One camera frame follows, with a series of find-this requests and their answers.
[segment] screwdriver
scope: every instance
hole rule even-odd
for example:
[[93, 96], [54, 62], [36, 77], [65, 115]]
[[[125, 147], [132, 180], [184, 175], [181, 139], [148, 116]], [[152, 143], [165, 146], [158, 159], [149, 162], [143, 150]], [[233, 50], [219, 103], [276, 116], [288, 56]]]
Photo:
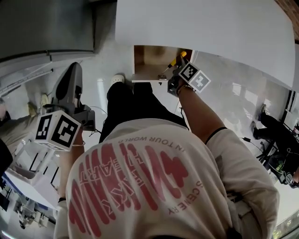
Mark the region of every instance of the screwdriver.
[[[184, 58], [184, 57], [187, 55], [187, 52], [182, 51], [180, 55]], [[171, 67], [173, 67], [176, 63], [177, 63], [177, 57], [174, 58], [174, 60], [167, 66], [166, 70], [163, 71], [162, 74], [163, 74], [164, 72], [166, 72], [168, 69], [170, 69]]]

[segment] t-shirt sleeve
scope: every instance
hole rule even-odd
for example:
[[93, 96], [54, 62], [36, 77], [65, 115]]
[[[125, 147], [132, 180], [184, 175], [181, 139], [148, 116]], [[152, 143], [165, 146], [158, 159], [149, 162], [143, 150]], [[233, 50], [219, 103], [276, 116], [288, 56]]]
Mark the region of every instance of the t-shirt sleeve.
[[68, 239], [68, 209], [66, 201], [59, 202], [57, 209], [54, 239]]
[[279, 193], [266, 169], [229, 129], [217, 132], [207, 147], [216, 160], [226, 192], [241, 194], [258, 220], [262, 238], [269, 238], [276, 226]]

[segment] yellow handle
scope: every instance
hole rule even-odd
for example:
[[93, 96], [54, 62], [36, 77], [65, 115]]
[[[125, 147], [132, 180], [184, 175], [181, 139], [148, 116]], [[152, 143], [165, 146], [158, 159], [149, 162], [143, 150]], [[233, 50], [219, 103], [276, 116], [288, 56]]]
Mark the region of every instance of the yellow handle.
[[[182, 51], [180, 54], [182, 57], [185, 57], [187, 55], [187, 52]], [[174, 66], [177, 63], [177, 58], [174, 58], [174, 60], [170, 63], [170, 65]]]

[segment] brick wall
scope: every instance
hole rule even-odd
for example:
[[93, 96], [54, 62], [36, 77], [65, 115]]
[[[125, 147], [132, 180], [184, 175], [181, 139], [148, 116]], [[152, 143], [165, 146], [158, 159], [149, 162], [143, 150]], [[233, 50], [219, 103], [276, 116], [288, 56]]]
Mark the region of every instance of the brick wall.
[[293, 23], [295, 40], [299, 41], [299, 6], [295, 0], [275, 0]]

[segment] black chair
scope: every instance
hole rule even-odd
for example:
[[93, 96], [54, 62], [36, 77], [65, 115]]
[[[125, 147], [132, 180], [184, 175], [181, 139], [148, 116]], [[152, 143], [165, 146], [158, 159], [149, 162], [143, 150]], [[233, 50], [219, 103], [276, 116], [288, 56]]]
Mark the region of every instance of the black chair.
[[0, 156], [0, 159], [1, 159], [0, 176], [2, 177], [2, 175], [4, 174], [6, 169], [8, 169], [8, 167], [13, 162], [13, 156], [11, 155], [11, 153], [9, 152], [7, 146], [5, 145], [5, 143], [1, 139], [0, 139], [0, 155], [1, 155]]

